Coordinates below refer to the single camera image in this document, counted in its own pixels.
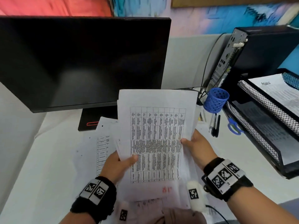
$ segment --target monitor stand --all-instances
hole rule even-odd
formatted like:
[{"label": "monitor stand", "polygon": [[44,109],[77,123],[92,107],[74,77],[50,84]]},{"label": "monitor stand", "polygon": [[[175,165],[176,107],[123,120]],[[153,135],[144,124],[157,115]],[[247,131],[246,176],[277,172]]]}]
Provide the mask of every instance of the monitor stand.
[{"label": "monitor stand", "polygon": [[101,116],[117,119],[117,105],[84,108],[82,110],[78,131],[95,130]]}]

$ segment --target hand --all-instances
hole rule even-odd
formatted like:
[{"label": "hand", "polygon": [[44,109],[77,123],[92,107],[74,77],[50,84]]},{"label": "hand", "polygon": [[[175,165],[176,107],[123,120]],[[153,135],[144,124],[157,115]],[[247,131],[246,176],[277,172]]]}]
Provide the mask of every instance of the hand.
[{"label": "hand", "polygon": [[218,157],[210,143],[203,135],[201,135],[200,132],[198,132],[197,129],[195,129],[191,141],[187,140],[186,138],[182,138],[181,142],[183,146],[189,149],[194,162],[202,170],[209,162]]},{"label": "hand", "polygon": [[113,184],[121,180],[126,172],[138,160],[138,156],[134,155],[130,158],[120,161],[117,151],[112,153],[106,160],[99,176],[108,178]]}]

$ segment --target computer monitor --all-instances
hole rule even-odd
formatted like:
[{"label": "computer monitor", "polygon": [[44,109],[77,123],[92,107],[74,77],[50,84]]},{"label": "computer monitor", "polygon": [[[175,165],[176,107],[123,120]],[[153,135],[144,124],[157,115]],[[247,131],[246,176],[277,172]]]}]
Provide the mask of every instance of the computer monitor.
[{"label": "computer monitor", "polygon": [[0,81],[32,112],[160,89],[170,18],[0,17]]}]

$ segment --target mesh desk organizer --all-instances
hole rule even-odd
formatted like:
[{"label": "mesh desk organizer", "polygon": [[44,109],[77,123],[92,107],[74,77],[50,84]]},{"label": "mesh desk organizer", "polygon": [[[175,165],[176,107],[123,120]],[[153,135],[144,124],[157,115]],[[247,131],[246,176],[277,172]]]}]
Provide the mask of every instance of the mesh desk organizer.
[{"label": "mesh desk organizer", "polygon": [[[281,70],[286,71],[282,74],[284,81],[299,89],[299,76]],[[299,159],[290,156],[292,152],[299,157],[299,117],[248,79],[242,76],[240,79],[234,88],[237,95],[229,98],[225,111],[243,126],[249,139],[278,172],[288,179],[299,176]],[[284,144],[290,143],[291,149],[286,150],[280,139]],[[286,153],[293,160],[286,161]]]}]

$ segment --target wrist strap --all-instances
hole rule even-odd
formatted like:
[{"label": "wrist strap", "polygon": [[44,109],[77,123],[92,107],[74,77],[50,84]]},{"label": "wrist strap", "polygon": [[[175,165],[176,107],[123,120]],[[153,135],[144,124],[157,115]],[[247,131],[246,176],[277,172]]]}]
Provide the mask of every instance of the wrist strap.
[{"label": "wrist strap", "polygon": [[71,207],[73,213],[88,213],[96,223],[105,220],[114,210],[116,187],[107,178],[92,179]]},{"label": "wrist strap", "polygon": [[204,190],[216,198],[228,201],[242,186],[252,187],[252,182],[245,176],[245,172],[229,159],[216,158],[205,168],[202,180]]}]

